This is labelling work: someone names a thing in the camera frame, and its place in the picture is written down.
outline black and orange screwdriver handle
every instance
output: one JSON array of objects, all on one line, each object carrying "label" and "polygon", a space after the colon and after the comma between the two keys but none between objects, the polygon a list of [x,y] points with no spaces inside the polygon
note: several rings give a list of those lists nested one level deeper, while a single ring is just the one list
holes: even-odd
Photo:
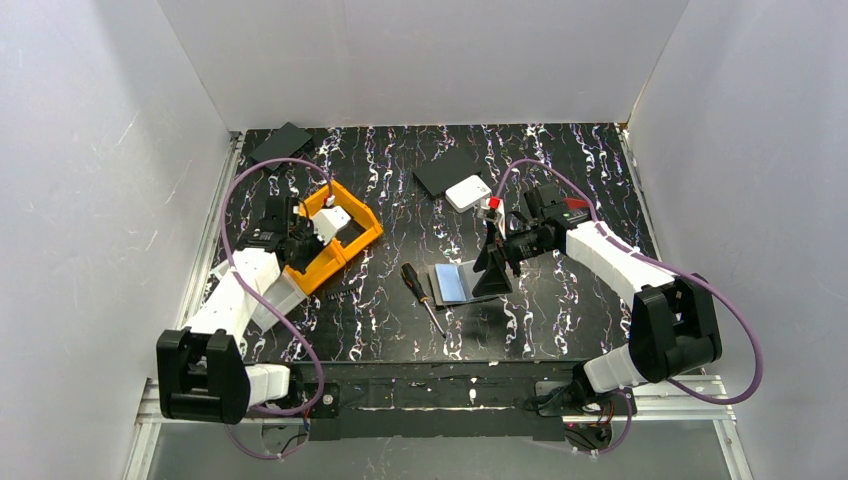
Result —
[{"label": "black and orange screwdriver handle", "polygon": [[421,287],[421,282],[418,281],[418,272],[412,268],[412,265],[409,263],[401,265],[400,276],[403,278],[403,283],[412,290],[412,293],[415,294],[415,298],[417,298],[419,302],[424,303],[428,298],[430,298],[426,293],[424,293],[424,288]]}]

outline orange tray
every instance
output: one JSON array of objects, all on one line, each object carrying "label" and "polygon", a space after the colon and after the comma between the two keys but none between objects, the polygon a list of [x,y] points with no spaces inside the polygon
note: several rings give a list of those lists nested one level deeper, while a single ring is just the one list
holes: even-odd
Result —
[{"label": "orange tray", "polygon": [[[328,187],[324,186],[306,199],[304,203],[306,203],[306,208],[310,212],[318,213],[321,210],[324,206],[324,198],[327,197],[327,190]],[[334,238],[309,264],[305,274],[297,272],[291,267],[286,267],[286,271],[294,279],[294,282],[307,295],[311,295],[330,276],[341,270],[345,263],[352,260],[383,234],[383,227],[377,221],[377,217],[374,216],[371,209],[357,200],[335,180],[333,180],[333,195],[336,197],[334,205],[342,207],[353,221],[358,223],[365,231],[346,247]]]}]

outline white wall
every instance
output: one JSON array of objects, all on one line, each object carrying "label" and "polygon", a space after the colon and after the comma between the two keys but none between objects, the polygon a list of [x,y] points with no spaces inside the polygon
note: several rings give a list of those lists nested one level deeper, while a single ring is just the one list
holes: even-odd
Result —
[{"label": "white wall", "polygon": [[160,0],[231,130],[626,121],[688,0]]},{"label": "white wall", "polygon": [[155,0],[0,10],[0,478],[120,478],[228,133]]},{"label": "white wall", "polygon": [[[760,391],[737,408],[757,478],[848,471],[848,5],[692,2],[631,139],[663,255],[750,316]],[[716,368],[741,391],[741,329]]]}]

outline screwdriver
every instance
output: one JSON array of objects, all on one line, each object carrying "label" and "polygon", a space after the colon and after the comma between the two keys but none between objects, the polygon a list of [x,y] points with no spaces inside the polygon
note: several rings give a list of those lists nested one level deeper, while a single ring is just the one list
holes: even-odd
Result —
[{"label": "screwdriver", "polygon": [[421,282],[418,281],[418,272],[412,268],[412,265],[409,263],[404,263],[400,266],[400,276],[403,277],[403,283],[412,290],[412,293],[415,294],[415,298],[418,299],[424,305],[424,308],[427,309],[427,313],[430,314],[430,320],[433,321],[433,325],[436,326],[436,330],[442,334],[442,337],[447,338],[447,334],[442,330],[442,326],[439,325],[439,321],[436,320],[436,314],[433,313],[433,309],[430,308],[430,304],[427,303],[427,300],[430,298],[424,293],[424,289],[421,288]]}]

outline marble tabletop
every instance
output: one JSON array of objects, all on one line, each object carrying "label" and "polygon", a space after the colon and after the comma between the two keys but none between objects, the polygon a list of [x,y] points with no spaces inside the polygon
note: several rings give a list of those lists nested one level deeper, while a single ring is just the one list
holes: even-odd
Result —
[{"label": "marble tabletop", "polygon": [[[582,265],[557,253],[525,262],[515,291],[484,303],[437,311],[447,338],[431,326],[400,279],[410,262],[426,265],[474,260],[485,226],[473,211],[456,212],[445,199],[430,199],[412,170],[461,148],[482,167],[494,187],[505,167],[520,158],[551,164],[595,200],[612,230],[648,255],[654,246],[612,124],[399,126],[309,129],[315,150],[306,158],[365,202],[382,223],[383,235],[322,287],[350,284],[352,296],[327,300],[319,288],[288,318],[325,361],[443,361],[580,359],[600,355],[626,341],[630,313],[609,287]],[[245,135],[238,171],[270,130]],[[546,171],[526,166],[513,174],[507,210],[526,213],[521,192],[552,182]],[[225,222],[237,238],[263,213],[270,195],[305,197],[323,179],[303,168],[280,174],[258,172],[240,185]],[[561,188],[563,196],[567,192]],[[218,245],[217,262],[223,260]],[[216,286],[214,277],[207,292]],[[305,352],[282,325],[261,334],[251,323],[241,347],[246,362],[300,360]]]}]

